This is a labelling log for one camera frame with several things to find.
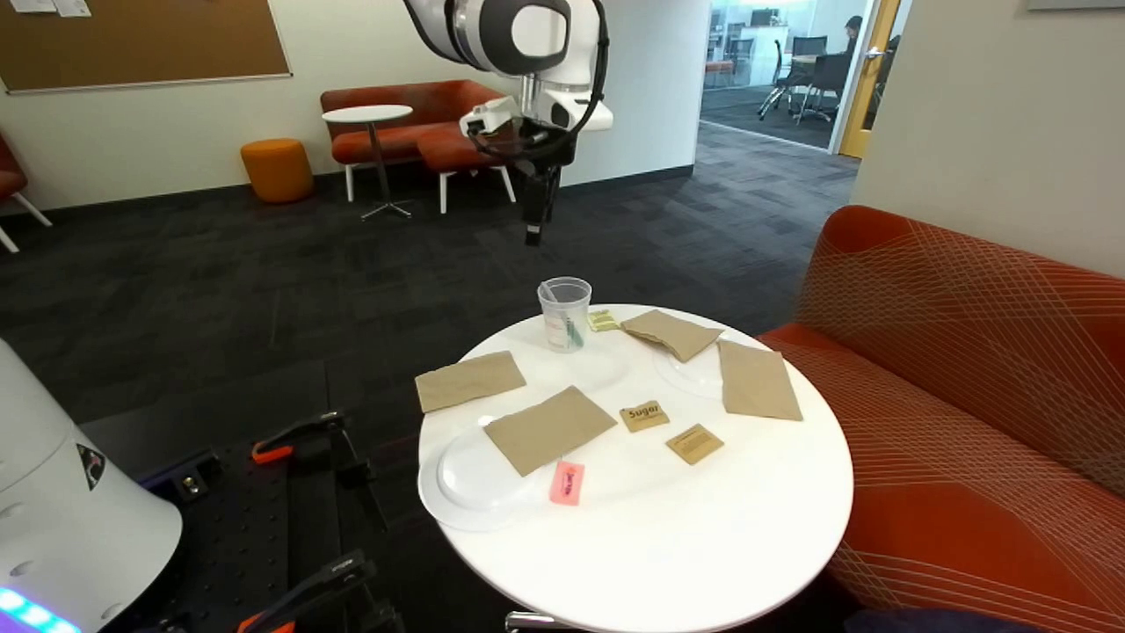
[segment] computer monitor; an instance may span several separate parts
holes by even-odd
[[[793,36],[793,56],[819,56],[828,50],[828,36]]]
[[[749,9],[752,29],[777,24],[777,21],[781,21],[781,9]]]

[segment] table leg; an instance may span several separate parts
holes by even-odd
[[[375,133],[375,125],[370,125],[370,135],[374,135],[374,153],[375,153],[375,168],[379,168],[384,202],[379,202],[379,206],[361,212],[361,214],[358,214],[358,221],[370,221],[370,217],[375,217],[375,214],[402,214],[402,217],[411,217],[411,212],[406,212],[406,206],[402,206],[402,202],[392,202],[392,200],[391,200],[391,179],[385,179],[385,160],[384,160],[384,146],[379,146],[379,133]]]

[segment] orange chair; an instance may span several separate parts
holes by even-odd
[[[440,214],[451,212],[451,174],[492,168],[503,179],[506,200],[518,202],[512,179],[497,153],[478,152],[458,125],[440,125],[419,135],[420,160],[440,174]]]
[[[458,119],[487,101],[500,92],[473,79],[420,79],[420,84],[358,84],[358,87],[329,87],[320,96],[320,108],[348,108],[348,104],[411,104],[411,114],[384,121],[375,131],[384,165],[419,160],[419,141],[432,131],[458,131]],[[370,125],[336,125],[326,121],[329,153],[343,165],[343,195],[355,200],[353,172],[358,165],[375,160]]]
[[[13,152],[8,146],[4,141],[4,131],[0,131],[0,202],[8,202],[8,195],[13,195],[19,202],[26,202],[38,226],[53,226],[21,188],[29,185],[29,174],[21,168],[21,160],[13,157]],[[21,254],[21,244],[13,244],[13,240],[0,228],[0,242],[11,248],[11,254]]]

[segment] cardboard square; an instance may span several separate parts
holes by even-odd
[[[497,419],[485,424],[485,437],[520,473],[531,473],[535,467],[579,448],[613,424],[613,414],[606,414],[582,389],[566,385],[541,404]]]
[[[623,330],[628,330],[634,336],[667,348],[678,363],[695,358],[702,348],[711,348],[717,341],[717,325],[699,325],[688,318],[678,318],[672,314],[642,314],[623,324]]]
[[[723,407],[732,414],[803,421],[798,392],[777,352],[720,341],[717,358],[723,376]]]
[[[667,414],[658,402],[641,402],[634,407],[623,407],[623,421],[628,432],[642,432],[642,430],[653,430],[653,424],[667,424]]]
[[[416,376],[416,392],[426,414],[518,385],[525,385],[525,372],[511,352],[467,358]]]
[[[708,459],[715,448],[720,448],[723,438],[717,438],[711,430],[694,424],[667,438],[667,448],[678,452],[685,465]]]

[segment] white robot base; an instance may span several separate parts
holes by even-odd
[[[111,467],[8,341],[0,438],[0,629],[110,624],[167,567],[178,511]]]

